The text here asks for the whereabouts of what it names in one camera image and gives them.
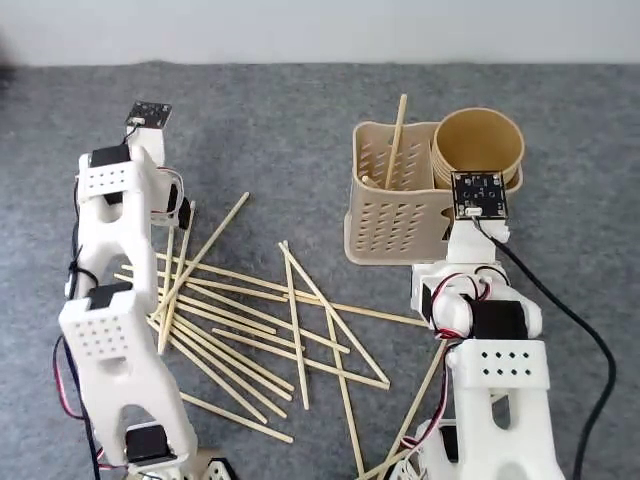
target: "red wire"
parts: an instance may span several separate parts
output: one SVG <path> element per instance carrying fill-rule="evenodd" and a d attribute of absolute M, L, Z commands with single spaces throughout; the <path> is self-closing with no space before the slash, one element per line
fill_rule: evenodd
<path fill-rule="evenodd" d="M 67 394 L 64 389 L 62 376 L 60 375 L 60 365 L 58 365 L 58 347 L 60 345 L 60 342 L 62 341 L 62 338 L 62 335 L 58 337 L 58 340 L 53 347 L 53 379 L 56 383 L 56 390 L 58 390 L 58 398 L 60 400 L 60 405 L 62 406 L 62 410 L 64 410 L 64 413 L 75 420 L 84 420 L 84 417 L 82 415 L 77 414 L 71 408 L 71 405 L 67 400 Z"/>

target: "black cable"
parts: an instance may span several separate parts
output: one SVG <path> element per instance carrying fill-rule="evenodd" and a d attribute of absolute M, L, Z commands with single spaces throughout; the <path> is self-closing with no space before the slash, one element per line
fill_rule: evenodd
<path fill-rule="evenodd" d="M 78 179 L 77 178 L 73 186 L 73 208 L 76 214 L 76 221 L 73 225 L 73 230 L 71 232 L 71 262 L 69 263 L 69 291 L 67 292 L 68 293 L 67 298 L 69 300 L 73 300 L 75 298 L 79 273 L 87 275 L 89 278 L 91 278 L 95 286 L 99 285 L 98 278 L 92 272 L 78 265 L 78 257 L 80 256 L 80 252 L 82 251 L 82 246 L 78 246 L 78 228 L 80 225 L 80 210 L 78 208 Z M 100 465 L 98 464 L 98 453 L 96 450 L 95 441 L 93 439 L 91 420 L 89 419 L 89 414 L 87 413 L 87 409 L 85 408 L 84 402 L 82 401 L 82 394 L 80 393 L 80 379 L 78 377 L 78 370 L 73 360 L 73 356 L 71 355 L 71 349 L 69 348 L 69 345 L 67 344 L 66 340 L 64 340 L 63 344 L 64 344 L 65 355 L 67 357 L 67 364 L 69 365 L 69 370 L 71 371 L 71 377 L 73 378 L 73 383 L 76 387 L 76 391 L 78 392 L 78 399 L 80 401 L 80 411 L 82 413 L 82 420 L 84 421 L 84 429 L 87 437 L 87 443 L 89 444 L 89 452 L 91 453 L 91 464 L 93 466 L 93 476 L 95 480 L 100 480 Z"/>
<path fill-rule="evenodd" d="M 78 399 L 80 400 L 80 411 L 82 412 L 82 417 L 84 420 L 84 430 L 87 436 L 87 442 L 89 443 L 89 452 L 91 453 L 91 464 L 93 466 L 93 477 L 95 480 L 100 480 L 100 465 L 98 464 L 98 452 L 96 450 L 96 444 L 93 439 L 93 432 L 91 429 L 91 420 L 89 420 L 89 414 L 87 413 L 87 409 L 84 406 L 84 402 L 82 401 L 82 395 L 80 393 L 80 379 L 78 377 L 78 370 L 76 368 L 76 364 L 73 361 L 73 356 L 71 355 L 71 349 L 67 344 L 67 341 L 64 341 L 64 353 L 67 356 L 67 363 L 69 364 L 69 370 L 71 371 L 71 377 L 73 378 L 73 383 L 76 386 L 76 391 L 78 392 Z"/>
<path fill-rule="evenodd" d="M 600 334 L 583 320 L 577 313 L 571 310 L 567 305 L 565 305 L 558 297 L 556 297 L 539 279 L 536 277 L 531 270 L 518 258 L 518 256 L 513 253 L 513 251 L 507 247 L 504 243 L 499 242 L 495 238 L 488 235 L 480 226 L 480 222 L 477 219 L 473 220 L 476 228 L 489 240 L 493 242 L 493 244 L 498 248 L 502 253 L 504 253 L 507 257 L 511 259 L 513 263 L 515 263 L 522 273 L 533 283 L 538 290 L 540 290 L 556 307 L 558 307 L 562 312 L 564 312 L 571 320 L 577 323 L 585 332 L 589 334 L 589 336 L 596 342 L 605 358 L 607 359 L 607 383 L 598 398 L 598 401 L 593 406 L 587 421 L 582 427 L 582 432 L 580 433 L 580 439 L 578 441 L 578 448 L 576 450 L 576 456 L 573 463 L 573 480 L 580 480 L 582 478 L 582 464 L 584 463 L 584 457 L 587 451 L 587 443 L 589 442 L 589 436 L 591 435 L 591 431 L 593 430 L 594 425 L 598 421 L 598 417 L 602 413 L 607 400 L 611 396 L 613 389 L 616 384 L 616 375 L 617 375 L 617 367 L 616 360 L 613 357 L 613 353 L 609 349 L 607 343 L 600 336 Z"/>
<path fill-rule="evenodd" d="M 491 265 L 480 265 L 478 268 L 476 268 L 473 271 L 473 273 L 475 273 L 477 275 L 478 272 L 480 272 L 482 270 L 491 270 L 492 272 L 496 272 L 498 275 L 500 275 L 504 279 L 504 281 L 506 282 L 507 285 L 511 285 L 511 282 L 509 281 L 507 276 L 504 273 L 502 273 L 500 270 L 498 270 L 497 268 L 492 267 Z"/>
<path fill-rule="evenodd" d="M 125 143 L 127 143 L 127 140 L 129 140 L 129 137 L 130 137 L 131 135 L 133 135 L 133 133 L 134 133 L 138 128 L 140 128 L 140 124 L 139 124 L 139 123 L 136 123 L 136 124 L 134 125 L 133 129 L 132 129 L 129 133 L 127 133 L 127 134 L 124 136 L 124 138 L 122 139 L 122 143 L 121 143 L 120 145 L 124 145 Z"/>

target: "gray carpet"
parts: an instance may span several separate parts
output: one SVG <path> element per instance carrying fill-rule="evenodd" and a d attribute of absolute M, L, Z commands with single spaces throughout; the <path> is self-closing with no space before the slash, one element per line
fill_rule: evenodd
<path fill-rule="evenodd" d="M 51 346 L 69 261 L 78 156 L 118 142 L 134 99 L 166 101 L 168 164 L 198 202 L 192 253 L 245 190 L 252 200 L 207 261 L 284 281 L 276 242 L 288 239 L 336 300 L 409 314 L 408 267 L 359 267 L 345 258 L 351 131 L 392 122 L 401 92 L 408 120 L 440 119 L 487 105 L 522 127 L 525 186 L 513 202 L 513 249 L 614 347 L 619 381 L 594 431 L 584 478 L 636 478 L 640 469 L 640 67 L 618 66 L 178 66 L 3 71 L 0 146 L 0 425 L 3 478 L 89 478 L 81 425 L 67 419 L 51 378 Z M 164 231 L 154 240 L 164 245 Z M 587 335 L 508 265 L 515 286 L 545 312 L 551 412 L 558 460 L 570 473 L 577 437 L 605 380 Z M 286 305 L 254 302 L 286 316 Z M 388 373 L 384 392 L 350 384 L 366 467 L 383 460 L 424 375 L 435 342 L 415 327 L 345 315 Z M 326 334 L 322 310 L 302 324 Z M 210 326 L 198 320 L 203 326 Z M 297 384 L 295 364 L 241 348 Z M 312 357 L 332 362 L 309 344 Z M 181 388 L 244 414 L 179 353 L 167 363 Z M 357 355 L 346 367 L 371 374 Z M 195 407 L 202 445 L 222 449 L 244 479 L 349 479 L 356 468 L 335 377 L 309 372 L 311 410 L 277 401 L 270 425 L 291 446 Z M 418 418 L 435 406 L 430 392 Z"/>

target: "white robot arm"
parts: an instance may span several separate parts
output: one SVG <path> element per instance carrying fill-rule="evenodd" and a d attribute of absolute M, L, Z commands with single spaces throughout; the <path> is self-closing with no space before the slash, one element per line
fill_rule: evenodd
<path fill-rule="evenodd" d="M 59 323 L 109 463 L 132 475 L 192 480 L 196 434 L 146 324 L 158 303 L 151 224 L 184 224 L 189 217 L 181 178 L 163 167 L 170 110 L 137 102 L 121 145 L 80 157 L 76 258 Z M 94 284 L 118 255 L 133 265 L 133 283 Z M 155 421 L 125 428 L 128 405 Z"/>
<path fill-rule="evenodd" d="M 462 174 L 457 180 L 468 180 L 471 196 L 474 185 L 493 185 L 490 174 Z M 411 306 L 438 337 L 459 343 L 451 343 L 445 354 L 438 411 L 414 439 L 406 439 L 412 454 L 390 478 L 561 480 L 545 346 L 536 340 L 542 332 L 540 307 L 509 285 L 495 260 L 495 245 L 474 225 L 484 218 L 483 231 L 506 241 L 506 204 L 496 215 L 464 207 L 457 213 L 447 259 L 413 266 Z M 449 371 L 456 418 L 443 420 Z M 493 400 L 502 396 L 509 404 L 507 428 L 493 417 Z"/>

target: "stack of paper cups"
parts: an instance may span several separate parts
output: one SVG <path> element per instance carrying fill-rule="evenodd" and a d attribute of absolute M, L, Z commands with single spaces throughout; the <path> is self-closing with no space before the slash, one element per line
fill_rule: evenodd
<path fill-rule="evenodd" d="M 524 137 L 518 126 L 488 108 L 458 110 L 438 125 L 432 146 L 436 188 L 451 188 L 451 172 L 501 171 L 505 185 L 524 156 Z"/>

